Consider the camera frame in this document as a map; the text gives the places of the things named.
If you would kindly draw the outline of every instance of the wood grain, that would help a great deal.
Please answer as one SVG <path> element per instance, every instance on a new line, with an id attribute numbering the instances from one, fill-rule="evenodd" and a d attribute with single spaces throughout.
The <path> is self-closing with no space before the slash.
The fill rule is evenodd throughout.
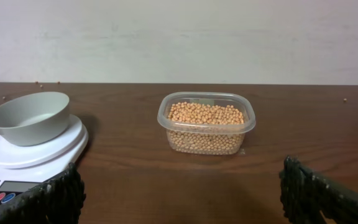
<path id="1" fill-rule="evenodd" d="M 88 194 L 80 223 L 288 223 L 278 179 L 286 155 L 358 191 L 358 86 L 42 85 L 0 83 L 0 104 L 40 91 L 70 97 L 90 133 L 79 162 Z M 257 124 L 246 154 L 171 150 L 157 111 L 176 91 L 247 98 Z"/>

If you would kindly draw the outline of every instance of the kitchen scale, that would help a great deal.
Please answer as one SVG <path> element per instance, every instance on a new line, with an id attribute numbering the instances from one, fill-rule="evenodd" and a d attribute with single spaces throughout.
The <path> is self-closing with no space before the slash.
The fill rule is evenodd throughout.
<path id="1" fill-rule="evenodd" d="M 0 204 L 65 170 L 87 142 L 85 126 L 72 114 L 66 130 L 42 144 L 16 146 L 0 136 Z"/>

